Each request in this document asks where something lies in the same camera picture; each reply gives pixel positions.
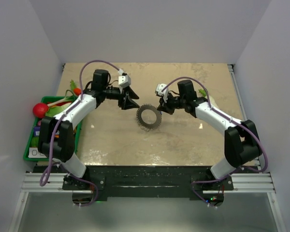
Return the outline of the metal disc with keyrings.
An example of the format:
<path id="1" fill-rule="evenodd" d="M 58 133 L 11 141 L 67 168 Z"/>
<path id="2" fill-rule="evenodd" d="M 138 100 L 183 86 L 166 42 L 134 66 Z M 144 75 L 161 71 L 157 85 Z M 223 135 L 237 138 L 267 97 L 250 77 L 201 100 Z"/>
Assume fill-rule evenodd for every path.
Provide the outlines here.
<path id="1" fill-rule="evenodd" d="M 162 122 L 162 113 L 151 104 L 143 104 L 136 112 L 136 120 L 140 127 L 156 130 Z"/>

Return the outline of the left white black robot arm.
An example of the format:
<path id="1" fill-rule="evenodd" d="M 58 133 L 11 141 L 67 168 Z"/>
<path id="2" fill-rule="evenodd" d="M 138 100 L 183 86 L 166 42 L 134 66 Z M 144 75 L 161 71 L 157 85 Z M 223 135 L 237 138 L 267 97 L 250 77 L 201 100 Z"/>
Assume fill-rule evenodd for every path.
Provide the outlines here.
<path id="1" fill-rule="evenodd" d="M 75 153 L 74 129 L 105 99 L 116 100 L 122 110 L 139 108 L 135 102 L 139 97 L 130 87 L 131 78 L 120 70 L 117 81 L 118 86 L 114 87 L 110 84 L 107 70 L 95 70 L 92 81 L 71 105 L 54 117 L 45 116 L 41 121 L 38 151 L 74 175 L 73 183 L 79 189 L 89 187 L 90 177 L 85 174 L 87 168 Z"/>

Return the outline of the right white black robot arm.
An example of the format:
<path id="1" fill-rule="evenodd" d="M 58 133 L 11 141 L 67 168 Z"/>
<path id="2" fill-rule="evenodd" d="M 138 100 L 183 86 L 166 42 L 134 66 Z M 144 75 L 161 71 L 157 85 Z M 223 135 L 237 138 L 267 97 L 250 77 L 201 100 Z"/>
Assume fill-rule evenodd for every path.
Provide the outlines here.
<path id="1" fill-rule="evenodd" d="M 197 96 L 190 80 L 178 82 L 177 87 L 179 95 L 173 96 L 166 84 L 157 85 L 155 93 L 160 97 L 158 110 L 172 115 L 176 109 L 184 109 L 224 136 L 224 158 L 210 168 L 211 175 L 205 181 L 209 189 L 216 190 L 223 184 L 223 177 L 261 155 L 255 124 L 250 120 L 232 118 L 207 98 Z"/>

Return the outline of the white toy vegetable green leaves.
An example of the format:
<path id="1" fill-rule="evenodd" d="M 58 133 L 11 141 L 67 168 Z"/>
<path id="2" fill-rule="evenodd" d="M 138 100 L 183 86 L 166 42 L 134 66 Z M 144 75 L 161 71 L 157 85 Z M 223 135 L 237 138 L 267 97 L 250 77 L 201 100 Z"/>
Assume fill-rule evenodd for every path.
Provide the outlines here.
<path id="1" fill-rule="evenodd" d="M 204 89 L 198 89 L 198 92 L 206 99 L 209 99 L 212 106 L 219 109 L 219 106 L 217 105 L 215 99 L 211 95 L 209 95 L 209 97 L 208 97 L 206 94 L 206 91 Z"/>

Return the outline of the orange toy carrot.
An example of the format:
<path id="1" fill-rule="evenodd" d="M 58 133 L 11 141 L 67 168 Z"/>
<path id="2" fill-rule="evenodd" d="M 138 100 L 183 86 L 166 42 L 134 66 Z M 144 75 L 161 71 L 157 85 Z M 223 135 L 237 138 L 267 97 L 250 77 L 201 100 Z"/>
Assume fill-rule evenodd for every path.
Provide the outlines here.
<path id="1" fill-rule="evenodd" d="M 81 89 L 73 80 L 70 81 L 70 89 L 76 96 L 79 96 L 81 94 Z"/>

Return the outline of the toy bok choy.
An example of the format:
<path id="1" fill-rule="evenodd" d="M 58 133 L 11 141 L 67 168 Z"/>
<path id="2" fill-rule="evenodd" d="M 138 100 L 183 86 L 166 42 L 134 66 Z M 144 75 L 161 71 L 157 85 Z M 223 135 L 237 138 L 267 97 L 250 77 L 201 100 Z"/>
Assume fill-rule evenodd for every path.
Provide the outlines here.
<path id="1" fill-rule="evenodd" d="M 47 104 L 48 109 L 44 115 L 53 117 L 63 112 L 77 99 L 77 97 L 78 96 L 71 90 L 66 90 L 65 96 L 62 99 Z"/>

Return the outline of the green plastic crate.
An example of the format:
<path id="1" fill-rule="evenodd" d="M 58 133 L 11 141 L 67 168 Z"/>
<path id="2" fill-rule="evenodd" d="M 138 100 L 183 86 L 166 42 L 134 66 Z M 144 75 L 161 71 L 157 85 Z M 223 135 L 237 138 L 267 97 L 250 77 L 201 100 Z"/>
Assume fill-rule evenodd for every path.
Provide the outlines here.
<path id="1" fill-rule="evenodd" d="M 52 104 L 53 102 L 57 102 L 63 99 L 63 96 L 45 96 L 41 99 L 41 102 L 37 104 L 37 106 L 33 107 L 33 114 L 35 116 L 35 121 L 32 126 L 32 130 L 24 151 L 23 159 L 26 161 L 48 161 L 48 157 L 38 151 L 38 138 L 40 133 L 40 124 L 42 118 L 39 116 L 53 116 L 57 113 L 61 113 L 64 110 L 64 106 L 68 103 L 72 103 L 76 97 L 69 96 L 68 100 L 63 101 L 61 103 L 57 103 L 54 106 L 49 106 L 48 108 L 45 105 Z"/>

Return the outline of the red toy radish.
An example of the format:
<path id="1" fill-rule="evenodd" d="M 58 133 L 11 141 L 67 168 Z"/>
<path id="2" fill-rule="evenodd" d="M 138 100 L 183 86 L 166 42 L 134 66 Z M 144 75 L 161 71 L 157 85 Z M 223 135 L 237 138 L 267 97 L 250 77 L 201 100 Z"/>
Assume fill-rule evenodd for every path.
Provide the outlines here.
<path id="1" fill-rule="evenodd" d="M 48 112 L 48 110 L 49 106 L 45 103 L 40 102 L 33 107 L 32 112 L 35 117 L 43 118 L 45 114 Z"/>

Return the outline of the purple box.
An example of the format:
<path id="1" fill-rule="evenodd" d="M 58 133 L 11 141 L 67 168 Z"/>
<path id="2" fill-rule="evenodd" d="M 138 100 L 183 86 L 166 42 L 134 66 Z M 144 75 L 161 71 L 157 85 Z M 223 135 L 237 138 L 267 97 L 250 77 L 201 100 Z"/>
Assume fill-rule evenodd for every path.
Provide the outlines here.
<path id="1" fill-rule="evenodd" d="M 39 137 L 39 135 L 40 135 L 40 126 L 35 126 L 35 127 L 33 127 L 33 136 L 34 137 Z"/>

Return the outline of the green toy pepper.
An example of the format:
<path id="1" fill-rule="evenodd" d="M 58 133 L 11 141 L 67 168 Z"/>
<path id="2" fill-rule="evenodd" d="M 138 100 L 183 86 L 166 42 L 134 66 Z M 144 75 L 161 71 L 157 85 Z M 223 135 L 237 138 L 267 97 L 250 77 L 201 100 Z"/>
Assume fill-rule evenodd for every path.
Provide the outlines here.
<path id="1" fill-rule="evenodd" d="M 39 137 L 32 137 L 30 141 L 30 147 L 38 147 Z"/>

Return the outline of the white silver packet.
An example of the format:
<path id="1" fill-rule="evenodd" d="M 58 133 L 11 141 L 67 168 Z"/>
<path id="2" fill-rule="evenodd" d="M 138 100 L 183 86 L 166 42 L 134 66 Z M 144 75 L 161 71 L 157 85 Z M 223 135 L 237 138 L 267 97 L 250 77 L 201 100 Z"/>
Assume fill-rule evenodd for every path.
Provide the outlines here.
<path id="1" fill-rule="evenodd" d="M 28 158 L 30 158 L 30 159 L 46 159 L 47 156 L 40 153 L 36 147 L 30 147 Z"/>

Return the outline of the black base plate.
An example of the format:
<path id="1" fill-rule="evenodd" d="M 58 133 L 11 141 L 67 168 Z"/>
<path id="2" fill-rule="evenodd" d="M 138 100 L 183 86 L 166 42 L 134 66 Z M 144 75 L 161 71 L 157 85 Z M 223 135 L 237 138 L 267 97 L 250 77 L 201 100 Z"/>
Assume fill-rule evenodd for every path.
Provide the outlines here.
<path id="1" fill-rule="evenodd" d="M 84 177 L 73 178 L 54 165 L 55 174 L 61 174 L 63 190 L 74 191 L 74 203 L 111 197 L 188 198 L 217 206 L 224 193 L 234 189 L 231 176 L 215 180 L 208 166 L 88 166 Z"/>

